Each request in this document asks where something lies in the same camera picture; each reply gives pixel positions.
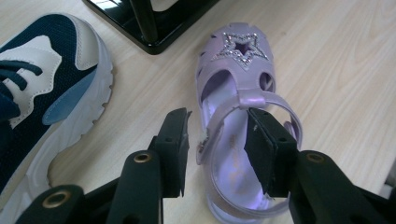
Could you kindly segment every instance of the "sneaker upper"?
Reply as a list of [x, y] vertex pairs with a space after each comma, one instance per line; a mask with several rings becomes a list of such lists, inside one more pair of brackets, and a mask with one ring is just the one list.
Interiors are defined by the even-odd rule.
[[0, 191], [49, 127], [67, 118], [98, 63], [85, 22], [51, 14], [0, 47]]

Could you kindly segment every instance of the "shoe lace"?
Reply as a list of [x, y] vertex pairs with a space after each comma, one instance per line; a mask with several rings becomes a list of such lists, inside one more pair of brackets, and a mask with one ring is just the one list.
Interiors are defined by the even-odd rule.
[[3, 81], [7, 78], [12, 82], [14, 82], [20, 88], [21, 91], [26, 89], [27, 86], [26, 80], [17, 73], [20, 69], [29, 70], [33, 72], [36, 76], [39, 76], [40, 74], [43, 73], [41, 68], [31, 63], [21, 62], [21, 61], [7, 61], [7, 60], [0, 61], [0, 80], [2, 81], [0, 82], [0, 92], [6, 91], [2, 93], [6, 95], [10, 94], [8, 88], [3, 83]]
[[9, 79], [14, 82], [21, 91], [24, 91], [27, 87], [27, 81], [18, 74], [20, 69], [29, 70], [36, 76], [43, 73], [41, 68], [27, 62], [0, 61], [0, 152], [12, 137], [12, 131], [8, 120], [17, 117], [21, 113], [18, 105], [13, 102], [14, 96], [3, 81]]

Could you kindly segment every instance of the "sandal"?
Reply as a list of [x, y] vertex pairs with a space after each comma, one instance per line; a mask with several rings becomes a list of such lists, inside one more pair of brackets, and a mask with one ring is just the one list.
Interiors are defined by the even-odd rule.
[[290, 113], [285, 127], [300, 147], [302, 125], [276, 90], [273, 54], [265, 34], [246, 23], [213, 33], [196, 70], [204, 137], [197, 163], [204, 167], [209, 207], [224, 223], [246, 223], [288, 209], [287, 200], [269, 199], [244, 146], [250, 107], [277, 105]]

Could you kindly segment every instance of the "shoe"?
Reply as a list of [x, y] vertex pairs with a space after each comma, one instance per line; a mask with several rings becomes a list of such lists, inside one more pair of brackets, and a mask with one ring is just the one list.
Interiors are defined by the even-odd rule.
[[246, 23], [231, 23], [212, 34], [196, 70], [204, 137], [197, 163], [204, 169], [209, 208], [222, 223], [255, 223], [285, 211], [286, 200], [269, 199], [244, 150], [248, 109], [277, 105], [290, 113], [285, 127], [297, 140], [302, 125], [275, 94], [273, 54], [265, 34]]
[[0, 47], [0, 223], [49, 188], [48, 167], [99, 119], [112, 64], [91, 26], [50, 14]]

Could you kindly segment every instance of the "sandal strap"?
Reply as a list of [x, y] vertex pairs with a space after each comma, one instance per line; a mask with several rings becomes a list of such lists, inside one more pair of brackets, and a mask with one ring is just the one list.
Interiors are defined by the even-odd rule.
[[290, 113], [291, 121], [285, 122], [284, 126], [297, 140], [297, 147], [301, 148], [301, 143], [303, 141], [303, 126], [290, 105], [282, 97], [269, 91], [262, 91], [262, 101], [258, 103], [252, 101], [251, 103], [251, 105], [241, 105], [239, 97], [235, 95], [230, 97], [230, 99], [216, 109], [206, 126], [206, 139], [197, 150], [196, 160], [198, 164], [202, 164], [205, 161], [207, 155], [210, 154], [210, 150], [217, 144], [224, 126], [224, 119], [235, 109], [248, 109], [249, 107], [265, 108], [268, 105], [280, 106]]

